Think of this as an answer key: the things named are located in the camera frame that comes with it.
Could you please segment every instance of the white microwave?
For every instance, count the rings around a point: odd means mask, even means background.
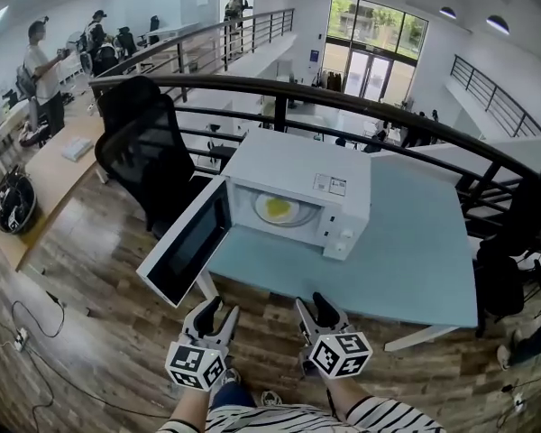
[[[312,244],[325,257],[345,260],[370,213],[368,154],[253,129],[137,272],[178,306],[232,226]]]

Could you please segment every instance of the sneaker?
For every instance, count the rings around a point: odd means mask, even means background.
[[[521,343],[521,340],[523,340],[523,334],[521,334],[521,331],[519,329],[514,330],[513,334],[511,335],[511,352],[517,349],[517,345]]]
[[[282,398],[275,392],[262,392],[261,404],[263,406],[280,406]]]
[[[510,368],[509,366],[510,357],[511,357],[511,352],[507,349],[506,346],[501,345],[499,348],[497,348],[497,360],[499,361],[501,370],[506,371],[507,369]]]
[[[241,375],[236,369],[226,369],[225,375],[223,375],[223,385],[230,382],[241,383]]]

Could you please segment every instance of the railing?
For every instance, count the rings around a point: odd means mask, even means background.
[[[514,160],[507,154],[470,137],[468,134],[462,134],[453,128],[439,124],[432,120],[410,112],[398,109],[394,106],[373,102],[363,98],[351,97],[342,93],[325,90],[322,88],[312,88],[286,82],[274,80],[263,80],[259,78],[239,78],[231,76],[217,75],[149,75],[157,85],[162,88],[203,88],[207,90],[225,90],[240,92],[245,94],[263,95],[265,97],[275,98],[274,115],[256,115],[241,111],[227,109],[209,109],[204,107],[176,106],[180,113],[194,113],[198,115],[234,117],[245,121],[255,121],[256,123],[272,124],[276,132],[286,132],[288,129],[298,129],[311,132],[313,134],[329,135],[337,138],[344,138],[356,143],[373,145],[379,149],[392,151],[397,154],[407,156],[417,161],[434,165],[440,169],[449,170],[460,176],[456,189],[461,200],[463,215],[467,222],[473,222],[476,226],[477,221],[482,221],[489,229],[500,226],[499,223],[476,216],[469,211],[475,207],[488,207],[497,213],[505,213],[508,208],[498,204],[493,200],[486,200],[482,195],[485,191],[498,190],[500,194],[513,195],[514,189],[508,185],[493,180],[497,172],[501,169],[508,169],[520,178],[536,178],[536,174],[521,162]],[[104,94],[108,89],[121,83],[126,76],[112,76],[96,78],[91,82],[91,86],[98,94]],[[483,173],[478,174],[473,171],[458,167],[450,162],[441,161],[420,152],[405,149],[391,143],[385,143],[376,139],[360,136],[358,134],[349,134],[341,130],[327,127],[303,124],[286,118],[287,103],[289,100],[298,100],[315,105],[342,109],[344,111],[366,115],[380,120],[386,120],[393,125],[406,128],[413,128],[420,134],[431,134],[436,138],[452,143],[469,152],[483,157],[491,164]]]
[[[219,70],[227,71],[234,60],[291,32],[294,12],[294,8],[289,8],[199,27],[135,52],[130,59],[103,72],[98,78],[152,72],[214,74]],[[170,94],[175,102],[180,99],[187,102],[186,86],[181,86],[174,96],[173,89],[163,93]],[[96,87],[93,90],[97,97]]]
[[[482,104],[510,137],[541,136],[541,126],[515,99],[460,56],[454,56],[451,76]]]

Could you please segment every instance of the backpack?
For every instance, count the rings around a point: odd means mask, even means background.
[[[36,80],[30,75],[24,63],[16,68],[16,85],[28,99],[36,96]]]

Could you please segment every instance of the wooden floor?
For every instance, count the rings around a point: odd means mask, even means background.
[[[68,309],[54,339],[43,336],[21,308],[16,308],[16,323],[29,328],[30,346],[78,387],[129,410],[167,417],[179,393],[163,368],[166,351],[202,296],[195,290],[180,309],[173,309],[137,278],[135,269],[154,244],[133,199],[115,182],[102,185],[93,177],[77,190],[32,258],[46,265],[49,291],[70,294],[91,308],[92,316]],[[217,279],[217,287],[228,306],[238,304],[242,310],[231,355],[248,386],[254,392],[273,389],[285,402],[326,407],[321,383],[300,379],[303,341],[293,301],[224,278]],[[17,299],[46,332],[58,328],[60,309],[31,279],[13,272],[0,253],[0,321],[10,328],[10,308]],[[541,318],[533,316],[540,307],[541,294],[520,316],[490,326],[481,340],[472,330],[458,330],[393,354],[382,351],[384,343],[417,326],[351,316],[375,350],[359,381],[372,394],[420,408],[450,432],[495,432],[498,418],[511,405],[501,387],[541,377],[541,356],[503,373],[495,350],[513,328],[521,326],[526,334],[535,329]],[[0,344],[8,339],[0,328]],[[36,412],[41,432],[138,433],[161,425],[162,419],[125,413],[88,398],[35,359],[55,395],[51,408]],[[541,431],[541,381],[520,390],[527,409],[510,417],[501,431]],[[48,400],[29,355],[9,345],[1,349],[0,423],[14,432],[34,431],[32,406]]]

